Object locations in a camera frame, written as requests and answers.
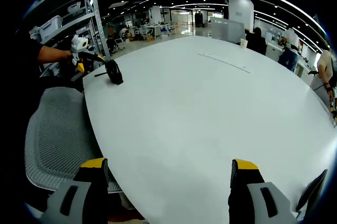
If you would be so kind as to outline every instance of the paper cup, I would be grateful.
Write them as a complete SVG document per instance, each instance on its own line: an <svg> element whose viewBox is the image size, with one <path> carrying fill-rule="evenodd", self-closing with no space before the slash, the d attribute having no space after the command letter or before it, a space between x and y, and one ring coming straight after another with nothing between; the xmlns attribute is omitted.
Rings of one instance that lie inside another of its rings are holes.
<svg viewBox="0 0 337 224"><path fill-rule="evenodd" d="M241 38L240 45L242 48L247 48L247 43L248 41L246 39Z"/></svg>

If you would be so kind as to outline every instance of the metal shelving unit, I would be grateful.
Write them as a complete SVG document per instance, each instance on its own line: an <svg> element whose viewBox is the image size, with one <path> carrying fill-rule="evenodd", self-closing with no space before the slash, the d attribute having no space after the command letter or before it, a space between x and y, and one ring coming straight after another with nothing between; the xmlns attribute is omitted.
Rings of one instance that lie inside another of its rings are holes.
<svg viewBox="0 0 337 224"><path fill-rule="evenodd" d="M71 21L70 23L67 23L66 25L56 30L53 34L42 40L41 44L52 46L53 44L57 43L60 39L64 38L68 34L75 33L76 30L88 25L91 18L94 16L95 13L90 13Z"/></svg>
<svg viewBox="0 0 337 224"><path fill-rule="evenodd" d="M67 7L76 1L84 2L84 7L81 7L77 11L77 16L73 16L73 14L67 12ZM95 51L106 59L110 59L97 0L93 0L93 6L90 5L89 0L42 0L25 15L23 21L24 25L28 29L31 29L34 26L43 25L56 15L63 17L64 25L47 38L43 39L41 44L54 47L64 37L76 34L76 31L80 28L87 27L81 31L80 34L88 32ZM103 45L102 51L98 46L95 26L97 27L98 35L101 38Z"/></svg>

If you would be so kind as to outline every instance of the white oval table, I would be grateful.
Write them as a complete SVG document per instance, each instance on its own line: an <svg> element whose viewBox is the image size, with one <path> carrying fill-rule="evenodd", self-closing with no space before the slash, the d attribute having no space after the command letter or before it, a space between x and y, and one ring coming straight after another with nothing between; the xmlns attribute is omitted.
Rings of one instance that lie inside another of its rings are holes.
<svg viewBox="0 0 337 224"><path fill-rule="evenodd" d="M185 37L116 60L84 78L103 155L150 223L228 223L232 159L254 162L296 204L329 167L337 128L316 94L273 60Z"/></svg>

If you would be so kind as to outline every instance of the person in black shirt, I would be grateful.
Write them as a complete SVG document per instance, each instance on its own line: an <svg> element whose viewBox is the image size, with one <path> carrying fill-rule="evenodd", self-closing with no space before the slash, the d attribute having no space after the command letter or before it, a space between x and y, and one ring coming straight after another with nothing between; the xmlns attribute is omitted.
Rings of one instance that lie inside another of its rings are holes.
<svg viewBox="0 0 337 224"><path fill-rule="evenodd" d="M265 55L266 42L261 37L261 29L255 28L253 31L254 33L247 33L246 35L246 40L248 40L247 48Z"/></svg>

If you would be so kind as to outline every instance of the gray mesh chair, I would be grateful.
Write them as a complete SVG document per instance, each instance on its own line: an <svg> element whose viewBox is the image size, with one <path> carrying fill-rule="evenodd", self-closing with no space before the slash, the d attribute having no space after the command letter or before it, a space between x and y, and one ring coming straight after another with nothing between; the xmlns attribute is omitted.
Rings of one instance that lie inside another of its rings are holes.
<svg viewBox="0 0 337 224"><path fill-rule="evenodd" d="M73 179L81 164L102 157L86 110L84 95L73 88L44 91L31 116L25 140L25 168L29 181L55 191ZM112 175L108 192L121 192Z"/></svg>
<svg viewBox="0 0 337 224"><path fill-rule="evenodd" d="M231 43L239 43L245 39L243 23L211 17L212 38L224 40Z"/></svg>

